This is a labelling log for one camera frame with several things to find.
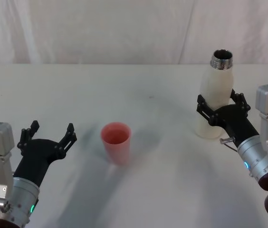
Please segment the white backdrop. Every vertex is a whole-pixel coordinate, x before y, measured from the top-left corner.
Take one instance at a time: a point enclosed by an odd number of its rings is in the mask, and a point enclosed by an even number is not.
[[[268,63],[268,0],[0,0],[0,63]]]

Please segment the white bottle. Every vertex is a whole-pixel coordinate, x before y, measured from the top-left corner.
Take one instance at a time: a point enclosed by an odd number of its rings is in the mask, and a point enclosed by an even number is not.
[[[227,50],[216,50],[211,58],[201,81],[200,94],[207,105],[216,110],[228,105],[233,88],[232,53]],[[222,134],[222,128],[210,126],[208,121],[197,113],[196,133],[203,138],[214,139]]]

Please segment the white table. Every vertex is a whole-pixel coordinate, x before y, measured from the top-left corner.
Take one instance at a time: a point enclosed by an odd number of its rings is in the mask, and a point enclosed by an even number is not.
[[[0,65],[0,121],[59,141],[78,141],[53,163],[28,228],[268,228],[267,192],[240,157],[192,130],[204,65]],[[252,106],[268,65],[234,66],[236,92]],[[108,163],[99,132],[110,121],[133,131],[132,161]],[[12,150],[12,167],[21,159]]]

